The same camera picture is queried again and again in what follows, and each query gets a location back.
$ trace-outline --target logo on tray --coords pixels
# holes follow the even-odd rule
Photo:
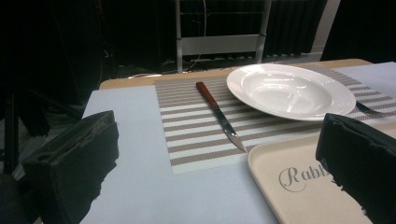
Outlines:
[[[284,169],[279,174],[279,184],[283,189],[290,192],[300,192],[306,187],[310,180],[327,176],[327,172],[320,164],[318,166],[309,166],[307,169],[298,170],[295,167]]]

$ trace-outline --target silver utensil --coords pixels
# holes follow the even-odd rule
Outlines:
[[[230,139],[230,141],[233,142],[233,144],[236,145],[242,151],[248,152],[248,150],[245,148],[244,144],[242,143],[241,139],[238,137],[235,130],[233,129],[233,126],[231,126],[230,122],[225,118],[224,114],[221,112],[218,103],[216,102],[215,98],[213,98],[212,94],[210,94],[204,82],[197,82],[196,87],[198,91],[201,93],[201,95],[204,97],[204,99],[206,100],[209,107],[212,109],[213,113],[215,114],[216,118],[219,121],[221,128],[223,129],[227,137]]]
[[[373,110],[373,109],[359,103],[358,101],[356,102],[356,107],[363,114],[370,115],[370,116],[372,116],[372,115],[376,115],[376,116],[396,115],[396,112],[379,112],[379,111]]]

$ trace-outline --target knife handle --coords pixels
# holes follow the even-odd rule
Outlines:
[[[201,93],[201,95],[204,96],[204,99],[209,104],[209,106],[212,109],[218,109],[219,108],[218,103],[216,102],[215,98],[213,98],[212,94],[210,94],[204,82],[197,82],[196,86],[198,91]]]

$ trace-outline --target knife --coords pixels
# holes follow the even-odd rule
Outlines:
[[[216,102],[215,98],[213,98],[212,94],[210,94],[209,90],[207,89],[204,82],[197,82],[196,83],[198,91],[204,96],[209,107],[212,109],[213,113],[216,115],[216,118],[219,121],[219,124],[227,137],[236,145],[239,149],[244,152],[248,152],[245,148],[244,144],[242,143],[241,139],[236,134],[233,126],[231,126],[230,122],[225,118],[224,114],[221,112],[218,103]]]

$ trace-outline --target wooden table edge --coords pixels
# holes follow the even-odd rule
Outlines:
[[[318,65],[326,68],[339,68],[339,67],[349,67],[349,66],[358,66],[358,65],[367,65],[367,64],[372,64],[372,63],[361,59],[344,59],[344,60],[334,60],[334,61],[326,61],[326,62],[296,63],[291,65],[298,67],[308,66],[308,65]],[[225,68],[225,69],[213,70],[213,71],[195,72],[188,74],[163,75],[159,77],[116,78],[102,82],[99,87],[99,90],[149,86],[149,85],[153,85],[156,80],[172,80],[172,79],[194,78],[194,77],[221,77],[221,76],[229,75],[236,68],[237,67]]]

